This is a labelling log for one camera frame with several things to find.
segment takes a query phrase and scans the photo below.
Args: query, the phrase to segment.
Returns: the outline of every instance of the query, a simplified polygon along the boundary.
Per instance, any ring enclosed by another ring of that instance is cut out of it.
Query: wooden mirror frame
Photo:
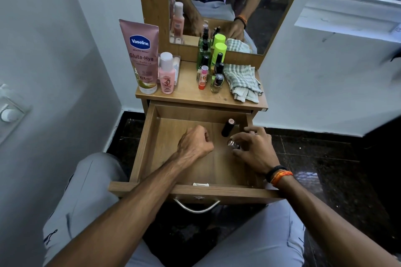
[[[227,51],[224,62],[235,63],[238,65],[251,65],[256,69],[260,68],[260,65],[272,45],[274,37],[281,27],[292,2],[293,0],[289,1],[263,55]],[[198,57],[198,47],[170,43],[170,32],[168,27],[170,14],[168,0],[141,0],[141,3],[143,21],[150,25],[156,25],[159,27],[159,52],[170,52],[173,55],[180,55],[181,60],[196,62]]]

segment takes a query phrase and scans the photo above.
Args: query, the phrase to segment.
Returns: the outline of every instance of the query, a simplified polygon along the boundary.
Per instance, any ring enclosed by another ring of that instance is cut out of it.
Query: metal handle
[[[213,205],[211,205],[210,207],[208,207],[208,208],[206,208],[206,209],[203,209],[203,210],[192,210],[192,209],[189,209],[188,207],[184,206],[184,204],[182,204],[178,199],[174,199],[174,200],[175,200],[175,201],[177,202],[177,204],[179,204],[182,208],[184,208],[185,210],[187,210],[187,211],[189,211],[189,212],[192,212],[192,213],[204,213],[204,212],[207,212],[207,211],[213,209],[213,207],[216,206],[218,203],[220,203],[220,201],[218,200],[217,202],[215,202]]]

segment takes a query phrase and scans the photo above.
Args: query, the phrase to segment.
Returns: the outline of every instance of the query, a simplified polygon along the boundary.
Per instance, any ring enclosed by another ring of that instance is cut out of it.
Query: black bracelet
[[[266,178],[266,180],[267,180],[268,183],[272,181],[272,175],[273,175],[273,173],[276,172],[277,170],[285,170],[285,171],[288,171],[288,169],[287,169],[286,167],[283,167],[283,166],[281,166],[281,165],[278,165],[278,166],[274,167],[273,169],[271,169],[271,170],[265,175],[265,178]]]
[[[235,17],[234,18],[234,21],[236,21],[236,20],[241,20],[241,22],[243,23],[243,25],[244,25],[244,30],[247,28],[247,24],[245,23],[245,21],[242,19],[242,17],[239,17],[239,16],[237,16],[237,17]]]

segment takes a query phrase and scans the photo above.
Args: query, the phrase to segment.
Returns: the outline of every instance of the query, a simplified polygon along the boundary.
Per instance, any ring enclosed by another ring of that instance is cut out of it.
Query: drawer
[[[252,116],[247,110],[151,101],[129,182],[112,182],[109,191],[124,196],[176,152],[178,141],[187,128],[202,125],[208,130],[214,151],[178,177],[169,199],[182,203],[220,201],[221,204],[279,200],[278,191],[263,188],[262,174],[255,173],[231,153],[228,138],[221,135],[229,118],[236,121],[231,135],[252,125]]]

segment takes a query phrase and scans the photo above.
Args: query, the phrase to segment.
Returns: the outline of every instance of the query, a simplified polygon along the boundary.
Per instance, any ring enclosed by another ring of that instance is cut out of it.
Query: gray pants
[[[46,265],[71,239],[118,198],[108,192],[111,181],[127,181],[118,160],[107,153],[78,163],[66,191],[43,227]],[[195,266],[301,267],[305,227],[286,200],[269,204]],[[127,266],[163,266],[141,241]]]

